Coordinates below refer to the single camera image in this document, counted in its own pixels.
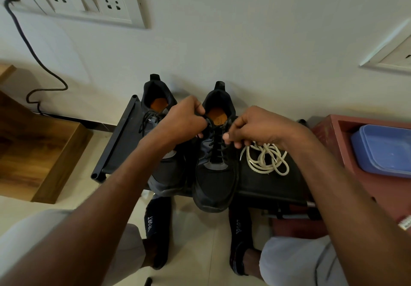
hand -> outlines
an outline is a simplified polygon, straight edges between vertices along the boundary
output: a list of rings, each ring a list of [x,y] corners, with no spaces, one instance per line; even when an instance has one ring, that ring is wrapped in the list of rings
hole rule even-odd
[[[150,132],[161,133],[163,138],[171,141],[173,146],[194,138],[202,137],[201,133],[206,127],[206,120],[195,115],[206,113],[200,101],[195,96],[188,96],[173,106],[166,117]]]
[[[242,147],[243,141],[247,146],[256,141],[259,145],[274,143],[278,148],[287,150],[289,139],[303,136],[307,132],[308,129],[299,123],[261,107],[252,106],[234,121],[223,139],[226,144],[234,142],[238,149]]]

shoelace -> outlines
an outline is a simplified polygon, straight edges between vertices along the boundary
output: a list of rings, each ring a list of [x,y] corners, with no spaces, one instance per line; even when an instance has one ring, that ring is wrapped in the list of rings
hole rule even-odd
[[[225,159],[224,153],[223,151],[227,148],[227,147],[223,147],[223,129],[219,126],[214,126],[211,129],[211,139],[213,139],[212,141],[212,145],[213,148],[211,149],[211,151],[209,152],[209,155],[211,155],[211,162],[213,162],[213,160],[215,161],[215,158],[220,158],[220,159]]]
[[[241,151],[241,154],[240,154],[240,160],[241,160],[241,157],[243,156],[244,152],[247,151],[246,153],[247,164],[253,171],[255,171],[256,173],[272,173],[273,171],[275,171],[281,176],[285,176],[290,172],[290,168],[287,162],[284,160],[285,156],[287,155],[286,151],[284,152],[284,154],[281,155],[280,150],[275,146],[275,144],[265,144],[264,143],[263,146],[260,146],[255,141],[253,141],[253,143],[254,144],[250,145],[249,147],[248,146],[244,147],[244,149]],[[261,152],[256,161],[252,159],[250,156],[250,148]],[[265,163],[266,154],[269,154],[271,156],[270,165],[267,165]],[[280,172],[277,169],[281,164],[284,164],[285,167],[287,168],[284,173]]]
[[[166,115],[163,113],[155,112],[155,111],[147,111],[143,116],[143,122],[141,123],[140,129],[138,130],[139,133],[142,133],[146,128],[148,122],[152,117],[156,117],[158,121],[163,119]]]

white wall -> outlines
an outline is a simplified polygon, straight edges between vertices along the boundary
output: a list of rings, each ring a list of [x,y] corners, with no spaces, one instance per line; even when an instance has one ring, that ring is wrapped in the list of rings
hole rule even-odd
[[[145,1],[148,30],[17,14],[39,57],[70,86],[39,94],[45,111],[116,124],[158,73],[178,97],[203,99],[223,80],[239,111],[256,104],[293,119],[411,120],[411,76],[358,68],[411,16],[411,0]],[[1,60],[21,68],[3,86],[20,101],[34,86],[58,86],[3,8]]]

forearm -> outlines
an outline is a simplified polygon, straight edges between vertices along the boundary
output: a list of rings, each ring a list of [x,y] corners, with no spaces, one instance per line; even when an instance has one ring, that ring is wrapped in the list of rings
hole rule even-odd
[[[311,134],[290,140],[350,285],[407,283],[411,238]]]
[[[152,170],[172,148],[155,131],[142,139],[124,164],[0,284],[99,285]]]

shoe heel tab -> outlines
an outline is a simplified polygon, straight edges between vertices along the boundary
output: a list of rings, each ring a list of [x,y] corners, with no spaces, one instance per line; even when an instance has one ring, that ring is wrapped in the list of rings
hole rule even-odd
[[[161,80],[160,75],[158,74],[150,74],[150,80]]]
[[[226,83],[222,81],[218,81],[215,83],[214,90],[222,90],[226,91]]]

